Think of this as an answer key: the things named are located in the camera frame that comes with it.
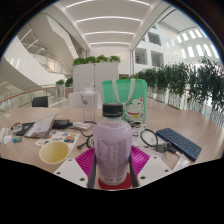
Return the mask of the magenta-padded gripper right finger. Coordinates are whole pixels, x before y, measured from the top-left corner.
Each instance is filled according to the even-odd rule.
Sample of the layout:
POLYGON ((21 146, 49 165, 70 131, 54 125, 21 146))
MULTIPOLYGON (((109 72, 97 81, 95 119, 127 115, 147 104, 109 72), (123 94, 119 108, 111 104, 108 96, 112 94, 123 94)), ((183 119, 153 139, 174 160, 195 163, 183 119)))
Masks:
POLYGON ((137 147, 131 147, 130 178, 133 188, 146 186, 172 173, 159 156, 150 156, 137 147))

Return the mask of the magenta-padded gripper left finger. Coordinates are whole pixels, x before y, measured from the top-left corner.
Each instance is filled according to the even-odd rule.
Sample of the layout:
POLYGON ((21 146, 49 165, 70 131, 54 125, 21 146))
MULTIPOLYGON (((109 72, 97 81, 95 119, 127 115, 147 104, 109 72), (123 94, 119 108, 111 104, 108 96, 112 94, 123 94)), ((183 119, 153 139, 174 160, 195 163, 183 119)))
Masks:
POLYGON ((66 159, 54 174, 78 186, 92 189, 96 176, 95 149, 90 148, 77 158, 66 159))

